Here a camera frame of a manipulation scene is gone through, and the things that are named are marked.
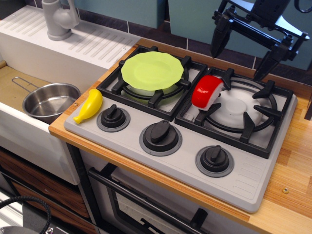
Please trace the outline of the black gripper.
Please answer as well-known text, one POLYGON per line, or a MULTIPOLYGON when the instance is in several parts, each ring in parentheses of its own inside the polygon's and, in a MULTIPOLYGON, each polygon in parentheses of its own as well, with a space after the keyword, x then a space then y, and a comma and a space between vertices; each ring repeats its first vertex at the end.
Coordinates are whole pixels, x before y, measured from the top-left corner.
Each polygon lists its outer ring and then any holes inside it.
POLYGON ((223 0, 212 19, 216 25, 211 42, 211 55, 218 57, 234 30, 266 47, 254 74, 254 81, 264 79, 283 59, 293 59, 303 42, 310 37, 288 23, 282 16, 288 0, 223 0))

